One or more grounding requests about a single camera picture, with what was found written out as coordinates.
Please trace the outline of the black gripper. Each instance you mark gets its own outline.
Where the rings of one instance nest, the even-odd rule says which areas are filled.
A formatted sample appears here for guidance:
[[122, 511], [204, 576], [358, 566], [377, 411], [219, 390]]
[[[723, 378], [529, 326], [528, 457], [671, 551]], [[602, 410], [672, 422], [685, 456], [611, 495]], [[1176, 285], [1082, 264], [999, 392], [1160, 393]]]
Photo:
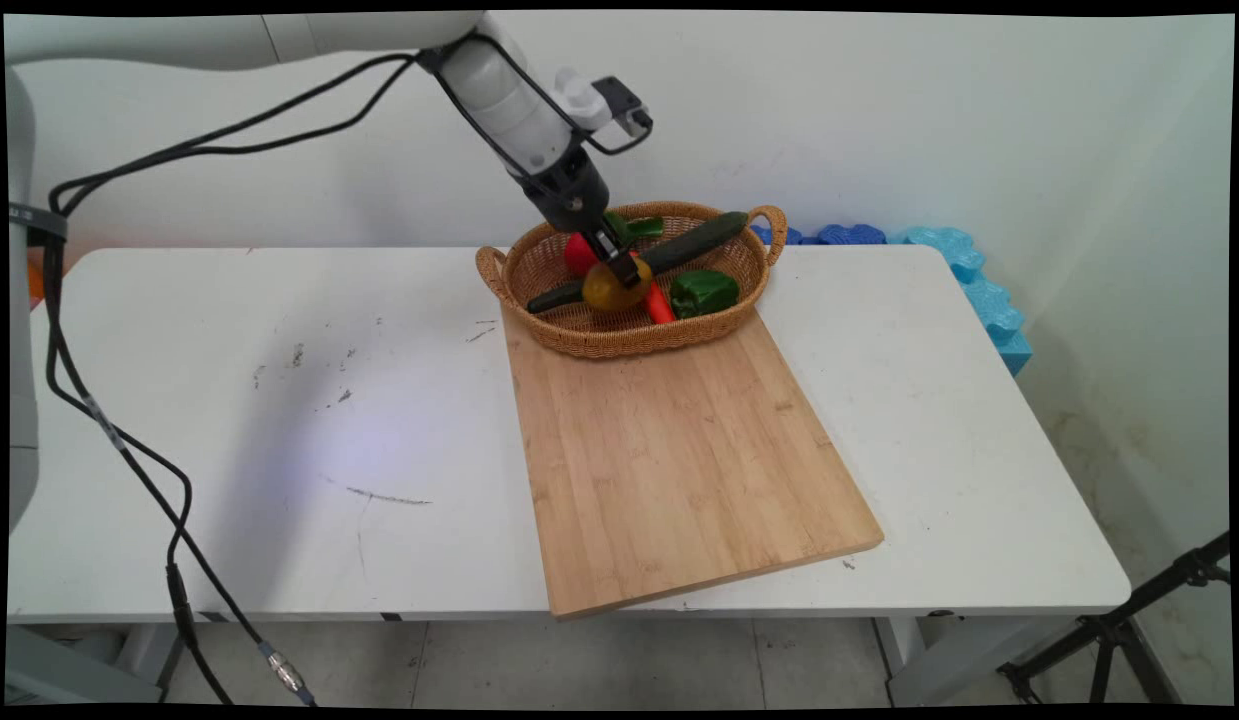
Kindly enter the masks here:
[[590, 292], [641, 288], [641, 269], [631, 254], [636, 234], [623, 214], [606, 211], [610, 188], [586, 151], [567, 150], [541, 173], [522, 178], [522, 190], [554, 229], [590, 234], [597, 258], [590, 270]]

